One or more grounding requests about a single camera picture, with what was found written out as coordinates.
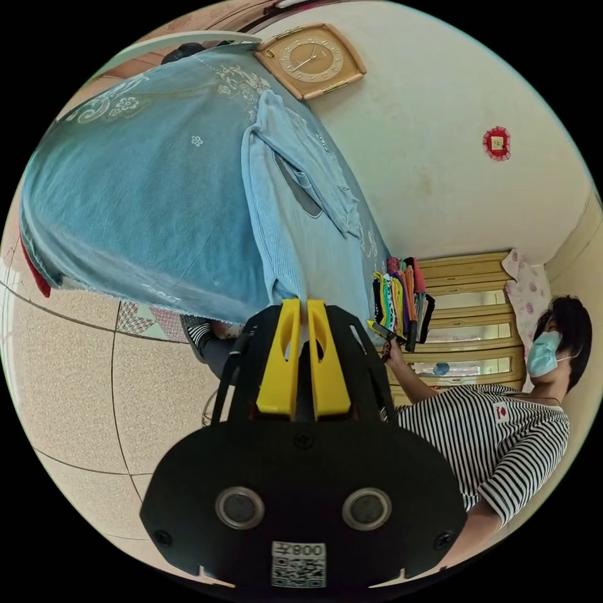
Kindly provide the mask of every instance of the face mask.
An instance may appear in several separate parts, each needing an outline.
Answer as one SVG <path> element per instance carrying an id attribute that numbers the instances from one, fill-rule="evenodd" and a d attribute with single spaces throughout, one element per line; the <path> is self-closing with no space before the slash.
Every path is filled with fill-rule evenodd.
<path id="1" fill-rule="evenodd" d="M 534 341 L 526 360 L 526 367 L 530 377 L 542 377 L 542 375 L 554 371 L 557 368 L 558 362 L 571 358 L 571 356 L 566 356 L 557 360 L 555 354 L 560 343 L 561 335 L 557 331 L 542 333 Z"/>

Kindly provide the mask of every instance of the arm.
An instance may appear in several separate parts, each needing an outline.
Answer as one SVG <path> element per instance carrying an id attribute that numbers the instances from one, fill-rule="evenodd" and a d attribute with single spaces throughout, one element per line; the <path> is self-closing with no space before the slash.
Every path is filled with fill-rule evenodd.
<path id="1" fill-rule="evenodd" d="M 438 392 L 424 383 L 417 373 L 405 363 L 402 357 L 402 350 L 395 341 L 391 342 L 387 364 L 411 404 L 417 404 L 417 402 L 438 395 Z"/>
<path id="2" fill-rule="evenodd" d="M 482 499 L 467 513 L 467 523 L 440 567 L 480 553 L 494 534 L 523 509 L 561 460 L 567 446 L 564 421 L 534 427 L 496 465 L 479 488 Z"/>
<path id="3" fill-rule="evenodd" d="M 480 553 L 502 525 L 497 512 L 486 501 L 479 501 L 467 513 L 467 523 L 463 531 L 440 562 L 439 568 L 456 565 Z"/>

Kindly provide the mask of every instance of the red paper ornament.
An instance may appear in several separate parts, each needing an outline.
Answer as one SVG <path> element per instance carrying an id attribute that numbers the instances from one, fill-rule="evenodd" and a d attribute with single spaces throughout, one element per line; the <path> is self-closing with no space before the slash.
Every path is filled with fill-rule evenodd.
<path id="1" fill-rule="evenodd" d="M 511 157 L 511 135 L 506 128 L 496 126 L 484 134 L 484 149 L 494 161 L 506 161 Z"/>

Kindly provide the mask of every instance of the striped shirt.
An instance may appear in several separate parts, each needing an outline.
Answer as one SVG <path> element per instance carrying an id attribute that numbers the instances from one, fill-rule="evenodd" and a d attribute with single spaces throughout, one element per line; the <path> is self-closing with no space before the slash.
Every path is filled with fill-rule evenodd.
<path id="1" fill-rule="evenodd" d="M 396 409 L 401 427 L 448 460 L 465 509 L 484 499 L 502 526 L 550 477 L 569 437 L 560 406 L 510 397 L 516 393 L 501 385 L 457 386 Z"/>

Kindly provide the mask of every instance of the woman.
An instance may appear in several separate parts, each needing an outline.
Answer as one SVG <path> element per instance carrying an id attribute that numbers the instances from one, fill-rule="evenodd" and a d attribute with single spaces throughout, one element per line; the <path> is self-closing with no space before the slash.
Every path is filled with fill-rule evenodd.
<path id="1" fill-rule="evenodd" d="M 502 385 L 435 391 L 389 344 L 387 365 L 411 401 L 397 409 L 398 422 L 450 462 L 468 513 L 442 567 L 480 552 L 551 476 L 569 436 L 563 399 L 582 377 L 591 345 L 589 314 L 570 296 L 554 299 L 538 321 L 526 360 L 530 393 Z"/>

